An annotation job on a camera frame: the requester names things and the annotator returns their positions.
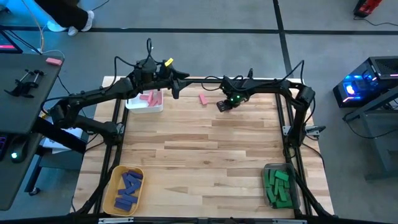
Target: wooden table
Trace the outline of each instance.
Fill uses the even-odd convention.
[[[103,86],[112,79],[105,77]],[[163,112],[129,113],[127,121],[120,164],[140,167],[146,175],[134,216],[294,217],[293,210],[270,208],[263,197],[261,169],[268,163],[285,162],[275,94],[254,95],[238,108],[220,113],[215,104],[225,99],[221,91],[192,84],[178,100],[164,91]],[[208,98],[207,106],[200,104],[199,93]],[[114,104],[99,104],[95,119],[110,121]],[[98,137],[88,147],[101,141]],[[304,142],[319,151],[317,142]],[[102,145],[84,156],[74,197],[77,209],[98,185],[104,152]],[[322,160],[305,146],[301,152],[309,189],[333,213]]]

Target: gray container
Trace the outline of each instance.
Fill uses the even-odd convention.
[[[289,189],[289,194],[290,194],[290,198],[292,200],[292,204],[293,206],[291,207],[287,207],[287,208],[277,208],[275,203],[271,203],[268,199],[267,196],[267,190],[266,190],[266,186],[265,186],[265,182],[264,181],[269,181],[269,180],[264,180],[264,173],[268,172],[270,170],[281,170],[281,171],[286,171],[287,174],[289,175],[289,185],[290,185],[290,189]],[[262,177],[262,184],[264,187],[264,201],[266,202],[266,204],[268,204],[271,208],[274,209],[299,209],[300,208],[300,199],[299,199],[299,193],[297,191],[297,184],[295,181],[295,171],[294,171],[294,167],[292,164],[266,164],[262,170],[261,173],[261,177]]]

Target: blue wooden block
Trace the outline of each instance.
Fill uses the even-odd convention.
[[[120,208],[121,210],[124,210],[126,212],[130,212],[131,210],[131,205],[126,205],[120,202],[115,202],[114,203],[115,208]]]
[[[124,185],[126,186],[126,188],[131,187],[130,181],[127,180],[127,173],[123,173],[122,178],[123,178]]]
[[[131,195],[124,194],[124,195],[122,195],[122,198],[124,200],[127,200],[127,201],[131,202],[131,203],[137,203],[138,202],[138,198],[134,197],[134,196],[131,196]]]
[[[133,186],[126,189],[126,194],[132,194],[135,190],[141,187],[141,182],[139,184],[134,184]]]
[[[142,174],[138,174],[132,170],[129,170],[129,172],[127,172],[128,174],[132,175],[133,177],[142,180],[142,178],[144,177]]]
[[[126,189],[119,189],[118,190],[118,195],[123,195],[126,193]]]
[[[130,181],[130,184],[139,184],[139,180],[135,179],[132,175],[127,175],[126,179]]]
[[[123,199],[123,198],[116,198],[116,201],[117,201],[117,202],[120,202],[120,203],[123,203],[123,204],[125,204],[125,205],[131,205],[131,204],[132,204],[132,202],[130,202],[130,201],[128,201],[128,200],[125,200],[125,199]]]

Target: gray floor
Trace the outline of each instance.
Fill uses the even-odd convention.
[[[90,9],[101,2],[81,0],[81,5]],[[284,27],[289,30],[398,30],[394,26],[374,27],[364,21],[353,21],[351,11],[356,0],[279,0],[279,3]],[[164,4],[155,0],[111,1],[96,11],[95,27],[277,28],[272,0],[168,1],[167,6],[173,12],[166,12]],[[392,11],[397,6],[395,0],[384,0],[368,19],[375,23],[398,23]],[[17,33],[38,45],[38,32]],[[152,38],[155,58],[173,57],[177,69],[194,76],[246,74],[250,67],[255,77],[285,74],[278,34],[88,32],[71,38],[66,33],[46,32],[45,43],[47,50],[59,49],[66,55],[61,78],[70,91],[80,91],[101,85],[103,76],[113,74],[115,55],[132,62],[144,58],[148,37]],[[377,169],[373,152],[367,140],[355,136],[341,120],[350,110],[339,109],[331,92],[367,57],[398,55],[398,36],[288,35],[287,46],[292,66],[305,59],[305,81],[317,93],[315,122],[327,126],[320,138],[320,149],[335,213],[343,218],[398,223],[398,179],[365,182],[363,175]],[[130,71],[125,65],[118,67],[120,75]],[[50,96],[64,94],[57,82]],[[93,116],[94,109],[88,108],[87,115]],[[77,177],[72,171],[43,171],[37,186],[44,191],[34,197],[20,192],[12,208],[0,212],[0,219],[68,213]]]

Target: yellow label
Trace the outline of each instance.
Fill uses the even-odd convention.
[[[170,58],[170,59],[168,59],[165,63],[164,63],[164,65],[166,66],[166,67],[168,67],[169,65],[171,65],[171,63],[174,61],[174,59],[172,59],[172,58]]]

